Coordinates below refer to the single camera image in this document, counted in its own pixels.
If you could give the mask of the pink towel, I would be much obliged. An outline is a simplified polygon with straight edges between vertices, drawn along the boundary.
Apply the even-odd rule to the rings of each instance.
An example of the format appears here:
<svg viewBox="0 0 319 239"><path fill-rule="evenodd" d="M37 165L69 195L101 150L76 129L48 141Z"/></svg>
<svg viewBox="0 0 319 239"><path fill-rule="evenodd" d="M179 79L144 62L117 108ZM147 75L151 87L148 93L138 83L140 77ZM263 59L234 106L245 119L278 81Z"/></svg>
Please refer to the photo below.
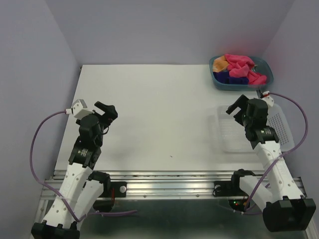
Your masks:
<svg viewBox="0 0 319 239"><path fill-rule="evenodd" d="M247 78L249 85L266 84L267 76L252 70L255 63L250 57L232 54L225 54L224 57L228 62L227 70L230 77Z"/></svg>

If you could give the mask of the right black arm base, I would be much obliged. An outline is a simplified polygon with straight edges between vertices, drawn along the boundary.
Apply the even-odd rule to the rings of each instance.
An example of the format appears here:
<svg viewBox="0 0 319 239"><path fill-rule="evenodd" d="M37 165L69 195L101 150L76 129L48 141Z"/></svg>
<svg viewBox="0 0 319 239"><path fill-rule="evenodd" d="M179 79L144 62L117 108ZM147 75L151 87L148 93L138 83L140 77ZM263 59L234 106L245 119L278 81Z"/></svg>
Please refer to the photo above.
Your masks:
<svg viewBox="0 0 319 239"><path fill-rule="evenodd" d="M234 187L231 181L214 181L212 194L214 197L231 197L228 200L229 206L236 211L243 212L246 205L251 206L251 203L247 204L248 195Z"/></svg>

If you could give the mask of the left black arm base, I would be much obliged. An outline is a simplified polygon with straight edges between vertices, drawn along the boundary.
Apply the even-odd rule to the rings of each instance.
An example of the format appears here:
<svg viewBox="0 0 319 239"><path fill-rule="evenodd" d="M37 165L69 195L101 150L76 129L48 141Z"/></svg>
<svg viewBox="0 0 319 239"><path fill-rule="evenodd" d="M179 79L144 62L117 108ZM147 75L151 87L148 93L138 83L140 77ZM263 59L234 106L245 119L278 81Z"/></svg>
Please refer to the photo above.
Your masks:
<svg viewBox="0 0 319 239"><path fill-rule="evenodd" d="M125 198L126 193L127 182L111 182L109 186L104 186L104 191L93 204L93 209L99 212L111 212L115 207L115 200Z"/></svg>

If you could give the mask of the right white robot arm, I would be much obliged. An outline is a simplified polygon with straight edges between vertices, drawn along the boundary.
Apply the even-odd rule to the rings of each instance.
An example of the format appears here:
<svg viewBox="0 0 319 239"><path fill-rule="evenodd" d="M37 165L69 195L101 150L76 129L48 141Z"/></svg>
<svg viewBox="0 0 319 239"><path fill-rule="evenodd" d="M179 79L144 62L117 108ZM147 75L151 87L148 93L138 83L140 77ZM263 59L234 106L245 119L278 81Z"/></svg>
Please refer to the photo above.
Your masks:
<svg viewBox="0 0 319 239"><path fill-rule="evenodd" d="M260 99L241 95L226 111L231 114L239 109L234 119L244 127L246 139L265 170L260 179L251 171L237 170L229 188L234 194L244 192L249 196L246 203L253 201L259 207L270 232L304 231L316 211L316 204L295 184L278 135L267 124L268 110L274 105L269 95L265 93Z"/></svg>

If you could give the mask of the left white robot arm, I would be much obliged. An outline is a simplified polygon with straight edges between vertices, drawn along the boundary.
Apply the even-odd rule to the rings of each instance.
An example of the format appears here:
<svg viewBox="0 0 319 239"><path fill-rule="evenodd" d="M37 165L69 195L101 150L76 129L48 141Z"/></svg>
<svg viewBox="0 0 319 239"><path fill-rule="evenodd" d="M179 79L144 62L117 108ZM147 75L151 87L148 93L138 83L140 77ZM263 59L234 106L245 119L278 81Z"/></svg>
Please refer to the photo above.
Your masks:
<svg viewBox="0 0 319 239"><path fill-rule="evenodd" d="M77 137L69 157L65 177L59 190L39 180L34 171L34 179L42 186L52 190L56 198L41 223L34 223L31 234L35 239L77 239L80 237L79 224L86 213L76 213L75 208L86 181L95 182L94 191L99 196L110 193L111 184L108 174L95 172L95 164L101 154L103 137L111 123L118 117L114 105L96 102L95 107L103 111L99 114L89 110L84 100L76 100L71 108L51 114L72 115L79 125Z"/></svg>

